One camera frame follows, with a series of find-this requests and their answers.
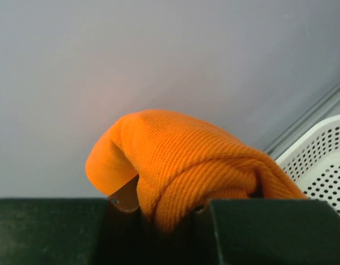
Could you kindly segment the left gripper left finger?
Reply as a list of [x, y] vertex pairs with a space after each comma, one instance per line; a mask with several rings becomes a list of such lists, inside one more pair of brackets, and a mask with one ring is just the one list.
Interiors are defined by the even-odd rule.
[[137, 179], [103, 198], [0, 198], [0, 264], [131, 264]]

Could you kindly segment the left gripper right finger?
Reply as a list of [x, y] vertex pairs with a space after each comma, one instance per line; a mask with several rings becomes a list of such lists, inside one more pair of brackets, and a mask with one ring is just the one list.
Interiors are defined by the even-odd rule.
[[340, 264], [340, 216], [318, 200], [212, 200], [194, 215], [199, 264]]

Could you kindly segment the orange trousers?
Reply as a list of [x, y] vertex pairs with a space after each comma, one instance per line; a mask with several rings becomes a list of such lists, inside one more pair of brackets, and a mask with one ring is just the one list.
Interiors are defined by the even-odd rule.
[[211, 199], [305, 199], [265, 153], [215, 125], [168, 110], [120, 118], [98, 139], [85, 170], [105, 195], [138, 177], [140, 209], [163, 233]]

